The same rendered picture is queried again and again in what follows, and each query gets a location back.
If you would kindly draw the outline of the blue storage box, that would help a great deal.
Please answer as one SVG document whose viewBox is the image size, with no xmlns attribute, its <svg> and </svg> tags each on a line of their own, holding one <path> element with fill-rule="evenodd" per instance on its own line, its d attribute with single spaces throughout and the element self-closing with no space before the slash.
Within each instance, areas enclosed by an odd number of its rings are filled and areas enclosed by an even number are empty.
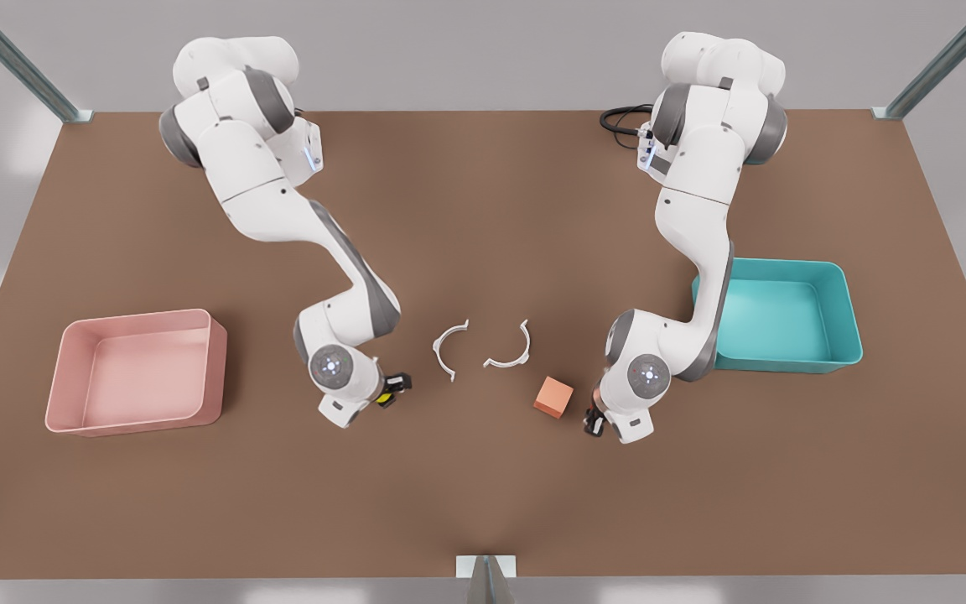
<svg viewBox="0 0 966 604">
<path fill-rule="evenodd" d="M 825 374 L 863 358 L 835 263 L 735 258 L 719 317 L 712 368 Z"/>
</svg>

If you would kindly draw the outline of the pink storage box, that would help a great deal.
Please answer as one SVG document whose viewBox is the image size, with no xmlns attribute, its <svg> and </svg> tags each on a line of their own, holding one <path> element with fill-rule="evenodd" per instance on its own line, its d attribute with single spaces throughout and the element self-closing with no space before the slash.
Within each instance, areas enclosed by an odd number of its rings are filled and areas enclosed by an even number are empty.
<svg viewBox="0 0 966 604">
<path fill-rule="evenodd" d="M 96 437 L 218 420 L 227 332 L 207 310 L 77 320 L 59 344 L 44 424 Z"/>
</svg>

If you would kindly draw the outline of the orange cube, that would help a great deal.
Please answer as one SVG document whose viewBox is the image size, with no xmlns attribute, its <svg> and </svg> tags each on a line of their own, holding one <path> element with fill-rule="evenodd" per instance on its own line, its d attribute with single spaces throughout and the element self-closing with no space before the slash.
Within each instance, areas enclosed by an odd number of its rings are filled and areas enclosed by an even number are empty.
<svg viewBox="0 0 966 604">
<path fill-rule="evenodd" d="M 572 394 L 574 394 L 574 388 L 547 376 L 534 398 L 533 408 L 549 417 L 560 418 L 566 412 Z"/>
</svg>

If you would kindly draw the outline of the silver frame post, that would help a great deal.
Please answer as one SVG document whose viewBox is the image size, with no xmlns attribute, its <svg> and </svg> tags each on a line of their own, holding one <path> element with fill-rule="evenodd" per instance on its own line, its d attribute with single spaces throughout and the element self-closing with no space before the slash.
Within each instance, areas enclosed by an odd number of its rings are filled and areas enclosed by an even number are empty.
<svg viewBox="0 0 966 604">
<path fill-rule="evenodd" d="M 64 123 L 89 123 L 95 112 L 74 106 L 65 93 L 0 29 L 0 64 Z"/>
<path fill-rule="evenodd" d="M 457 555 L 455 574 L 469 581 L 466 604 L 515 604 L 507 584 L 517 577 L 515 555 Z"/>
<path fill-rule="evenodd" d="M 904 119 L 965 59 L 966 24 L 951 38 L 950 42 L 947 42 L 946 46 L 943 46 L 943 49 L 939 50 L 938 54 L 935 54 L 919 74 L 905 85 L 896 98 L 884 107 L 871 108 L 871 116 L 875 120 Z"/>
</svg>

